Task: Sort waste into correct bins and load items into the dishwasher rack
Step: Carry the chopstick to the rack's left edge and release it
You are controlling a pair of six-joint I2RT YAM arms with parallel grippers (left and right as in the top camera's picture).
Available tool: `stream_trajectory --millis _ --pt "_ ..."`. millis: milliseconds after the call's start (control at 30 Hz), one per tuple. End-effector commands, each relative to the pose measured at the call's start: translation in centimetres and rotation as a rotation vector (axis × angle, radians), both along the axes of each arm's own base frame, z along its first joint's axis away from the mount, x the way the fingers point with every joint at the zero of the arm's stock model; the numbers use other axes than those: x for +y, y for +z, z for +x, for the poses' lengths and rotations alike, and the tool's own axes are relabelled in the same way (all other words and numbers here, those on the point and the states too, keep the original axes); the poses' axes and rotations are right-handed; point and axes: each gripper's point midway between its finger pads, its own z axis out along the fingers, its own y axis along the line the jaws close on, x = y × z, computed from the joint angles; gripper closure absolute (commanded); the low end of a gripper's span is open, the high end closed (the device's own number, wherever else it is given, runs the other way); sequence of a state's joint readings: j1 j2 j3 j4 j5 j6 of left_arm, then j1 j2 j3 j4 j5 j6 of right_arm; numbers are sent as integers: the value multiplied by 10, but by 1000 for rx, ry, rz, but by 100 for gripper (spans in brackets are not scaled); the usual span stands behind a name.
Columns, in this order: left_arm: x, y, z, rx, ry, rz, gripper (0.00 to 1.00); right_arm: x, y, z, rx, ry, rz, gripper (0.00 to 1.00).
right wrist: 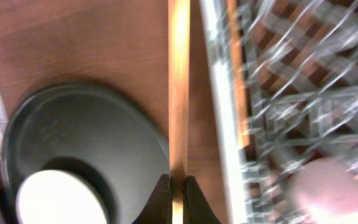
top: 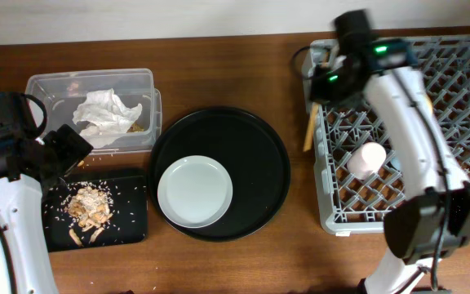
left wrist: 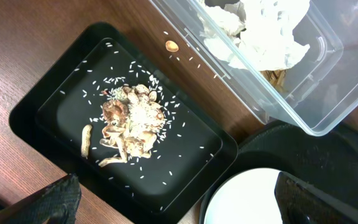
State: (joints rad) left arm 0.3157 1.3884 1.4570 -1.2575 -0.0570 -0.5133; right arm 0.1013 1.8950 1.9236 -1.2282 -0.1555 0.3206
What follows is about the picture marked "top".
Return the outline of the white napkin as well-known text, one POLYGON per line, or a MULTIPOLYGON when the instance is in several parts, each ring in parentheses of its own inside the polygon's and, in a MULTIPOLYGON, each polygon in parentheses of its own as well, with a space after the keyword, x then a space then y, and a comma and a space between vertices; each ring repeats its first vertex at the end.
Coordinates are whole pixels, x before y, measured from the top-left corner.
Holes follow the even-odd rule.
POLYGON ((112 144, 112 135, 124 135, 142 114, 143 106, 126 107, 114 89, 91 91, 73 112, 73 123, 88 123, 79 133, 94 149, 112 144))

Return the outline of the rice and food scraps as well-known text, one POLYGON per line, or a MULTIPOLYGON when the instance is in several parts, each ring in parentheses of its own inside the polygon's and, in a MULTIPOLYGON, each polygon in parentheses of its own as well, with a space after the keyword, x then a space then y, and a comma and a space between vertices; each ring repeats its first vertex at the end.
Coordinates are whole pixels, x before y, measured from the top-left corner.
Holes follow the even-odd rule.
POLYGON ((67 184, 66 194, 51 209, 69 245, 76 248, 124 244, 137 236, 140 221, 133 200, 110 180, 84 180, 67 184))

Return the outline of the pink cup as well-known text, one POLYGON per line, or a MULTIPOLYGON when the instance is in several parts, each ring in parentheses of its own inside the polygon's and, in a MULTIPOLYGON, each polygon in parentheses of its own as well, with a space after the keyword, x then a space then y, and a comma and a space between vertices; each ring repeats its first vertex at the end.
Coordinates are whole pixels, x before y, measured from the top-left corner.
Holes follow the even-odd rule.
POLYGON ((368 142, 352 153, 347 162, 347 169, 358 180, 365 180, 379 171, 386 157, 387 154, 382 145, 368 142))

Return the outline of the blue cup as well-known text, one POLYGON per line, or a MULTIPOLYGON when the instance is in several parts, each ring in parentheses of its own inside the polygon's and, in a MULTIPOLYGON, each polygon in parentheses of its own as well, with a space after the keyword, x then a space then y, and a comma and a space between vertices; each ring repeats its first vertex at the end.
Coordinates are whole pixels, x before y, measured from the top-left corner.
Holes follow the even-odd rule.
POLYGON ((396 155, 393 155, 392 158, 389 161, 389 165, 393 168, 398 170, 399 172, 401 171, 401 163, 396 155))

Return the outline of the grey plate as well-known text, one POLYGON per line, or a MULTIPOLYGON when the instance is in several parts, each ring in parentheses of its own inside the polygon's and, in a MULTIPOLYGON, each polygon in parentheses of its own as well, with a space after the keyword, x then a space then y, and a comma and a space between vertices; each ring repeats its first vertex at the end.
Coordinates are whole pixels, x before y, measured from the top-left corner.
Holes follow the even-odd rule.
POLYGON ((212 158, 193 155, 172 163, 157 186, 163 215, 186 229, 214 224, 229 209, 233 183, 228 171, 212 158))

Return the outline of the wooden chopstick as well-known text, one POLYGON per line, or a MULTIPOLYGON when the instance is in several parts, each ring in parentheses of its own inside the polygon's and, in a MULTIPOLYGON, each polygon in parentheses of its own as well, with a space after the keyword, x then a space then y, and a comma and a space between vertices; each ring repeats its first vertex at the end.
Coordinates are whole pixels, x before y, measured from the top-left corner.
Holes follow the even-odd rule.
POLYGON ((303 151, 308 152, 313 146, 313 135, 316 126, 317 116, 318 116, 319 104, 313 102, 312 108, 309 114, 308 125, 306 129, 306 134, 304 138, 303 151))

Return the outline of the yellow bowl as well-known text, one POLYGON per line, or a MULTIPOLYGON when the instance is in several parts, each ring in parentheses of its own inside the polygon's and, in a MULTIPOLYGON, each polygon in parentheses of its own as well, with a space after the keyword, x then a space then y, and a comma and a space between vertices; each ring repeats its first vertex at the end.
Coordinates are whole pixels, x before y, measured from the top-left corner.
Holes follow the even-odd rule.
POLYGON ((426 101, 426 106, 428 108, 428 111, 433 114, 434 113, 434 108, 431 99, 427 94, 424 95, 425 101, 426 101))

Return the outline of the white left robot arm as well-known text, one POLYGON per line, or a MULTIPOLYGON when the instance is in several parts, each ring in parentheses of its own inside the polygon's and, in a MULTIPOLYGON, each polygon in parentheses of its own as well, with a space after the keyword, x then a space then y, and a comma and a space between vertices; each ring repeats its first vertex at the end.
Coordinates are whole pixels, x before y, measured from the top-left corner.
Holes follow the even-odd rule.
POLYGON ((92 150, 71 127, 41 141, 0 139, 0 293, 56 293, 42 227, 42 197, 92 150))

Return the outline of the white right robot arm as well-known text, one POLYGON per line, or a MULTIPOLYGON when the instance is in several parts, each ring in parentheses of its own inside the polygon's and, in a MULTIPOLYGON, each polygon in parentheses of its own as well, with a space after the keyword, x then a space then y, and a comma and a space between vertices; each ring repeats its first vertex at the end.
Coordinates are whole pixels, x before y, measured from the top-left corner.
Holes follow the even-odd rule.
POLYGON ((302 65, 322 228, 383 233, 359 293, 409 293, 470 243, 470 41, 319 40, 302 65))

